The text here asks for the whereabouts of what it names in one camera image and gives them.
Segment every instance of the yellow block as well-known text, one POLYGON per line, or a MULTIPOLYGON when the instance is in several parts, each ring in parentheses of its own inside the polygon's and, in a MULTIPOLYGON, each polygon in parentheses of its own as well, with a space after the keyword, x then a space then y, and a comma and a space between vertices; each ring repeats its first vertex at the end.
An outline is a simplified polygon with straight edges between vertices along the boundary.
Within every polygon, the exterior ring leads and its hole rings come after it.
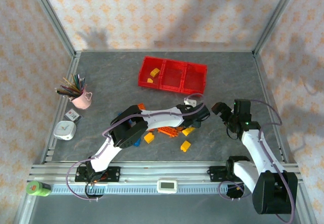
POLYGON ((187 136, 187 135, 189 135, 191 132, 193 132, 194 131, 194 127, 189 127, 189 128, 187 128, 187 129, 184 129, 183 131, 182 131, 182 133, 185 135, 185 136, 187 136))
POLYGON ((186 152, 189 147, 191 146, 189 141, 184 141, 184 143, 182 143, 180 150, 186 152))
POLYGON ((155 68, 154 70, 151 71, 150 75, 151 75, 151 77, 155 77, 159 72, 160 72, 160 70, 155 68))
POLYGON ((151 141, 154 140, 154 135, 150 132, 149 134, 147 134, 146 136, 144 136, 144 140, 147 142, 147 143, 151 143, 151 141))

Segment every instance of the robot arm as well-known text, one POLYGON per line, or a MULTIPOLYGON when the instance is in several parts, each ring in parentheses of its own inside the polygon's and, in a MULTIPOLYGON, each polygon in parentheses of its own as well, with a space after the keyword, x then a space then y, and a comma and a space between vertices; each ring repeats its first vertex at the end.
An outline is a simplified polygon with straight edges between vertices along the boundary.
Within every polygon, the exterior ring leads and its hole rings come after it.
POLYGON ((237 138, 246 146, 256 166, 255 169, 250 161, 240 159, 234 161, 233 158, 230 158, 234 162, 231 165, 230 172, 239 177, 251 191, 253 205, 257 213, 291 213, 288 193, 277 171, 282 173, 288 183, 294 202, 296 202, 297 194, 297 177, 294 173, 287 172, 275 158, 264 139, 263 133, 261 133, 259 139, 261 127, 258 122, 251 121, 250 107, 251 102, 249 100, 235 100, 233 111, 222 102, 216 103, 212 108, 216 115, 221 113, 220 117, 226 129, 237 134, 237 138))
POLYGON ((94 156, 101 153, 103 149, 105 150, 98 158, 86 163, 89 180, 91 182, 99 180, 113 158, 122 149, 132 146, 147 130, 165 126, 184 128, 193 126, 199 128, 201 122, 210 116, 206 106, 203 106, 197 113, 186 116, 182 116, 182 114, 194 112, 200 107, 202 107, 202 104, 195 107, 177 105, 167 110, 147 111, 140 110, 137 105, 130 106, 115 118, 111 124, 118 123, 118 121, 131 115, 138 116, 131 118, 131 122, 124 121, 108 132, 106 141, 94 156))

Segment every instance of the small white device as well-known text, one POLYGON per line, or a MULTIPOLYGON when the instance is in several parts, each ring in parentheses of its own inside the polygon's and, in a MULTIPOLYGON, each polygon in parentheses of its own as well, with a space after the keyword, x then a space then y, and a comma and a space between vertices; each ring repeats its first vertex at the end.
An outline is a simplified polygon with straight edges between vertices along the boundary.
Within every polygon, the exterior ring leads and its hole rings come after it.
POLYGON ((54 137, 68 141, 73 138, 76 132, 76 125, 72 121, 63 120, 57 123, 54 129, 54 137))
POLYGON ((178 192, 178 181, 170 178, 161 178, 157 181, 157 192, 175 194, 178 192))

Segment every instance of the gray marble surface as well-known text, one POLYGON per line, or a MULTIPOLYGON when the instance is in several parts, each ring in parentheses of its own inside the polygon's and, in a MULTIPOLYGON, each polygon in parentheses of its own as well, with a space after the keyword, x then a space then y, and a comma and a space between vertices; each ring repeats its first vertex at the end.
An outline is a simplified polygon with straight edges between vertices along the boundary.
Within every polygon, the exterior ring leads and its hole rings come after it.
MULTIPOLYGON (((216 52, 82 52, 77 73, 86 78, 87 91, 93 93, 92 104, 76 111, 83 116, 70 141, 57 141, 53 161, 75 161, 95 154, 105 141, 101 133, 119 112, 130 105, 144 103, 148 110, 167 109, 183 103, 184 95, 137 86, 138 72, 145 56, 169 58, 208 65, 205 101, 208 109, 219 101, 233 105, 235 98, 264 100, 260 80, 251 53, 216 52)), ((73 107, 70 103, 67 110, 73 107)), ((270 121, 266 106, 252 103, 252 119, 270 121)), ((226 135, 222 120, 211 117, 189 136, 170 138, 154 132, 155 140, 140 147, 122 150, 114 161, 224 161, 229 156, 250 156, 239 140, 226 135), (181 144, 191 147, 184 153, 181 144)), ((266 140, 281 159, 272 128, 266 129, 266 140)))

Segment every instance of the green cup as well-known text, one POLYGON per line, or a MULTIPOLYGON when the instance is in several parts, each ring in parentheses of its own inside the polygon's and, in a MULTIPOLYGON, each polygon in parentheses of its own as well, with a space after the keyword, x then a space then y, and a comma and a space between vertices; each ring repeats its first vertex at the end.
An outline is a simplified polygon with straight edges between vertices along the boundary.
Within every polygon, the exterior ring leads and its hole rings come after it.
POLYGON ((51 191, 50 185, 38 181, 29 182, 26 187, 26 192, 30 195, 48 196, 51 191))

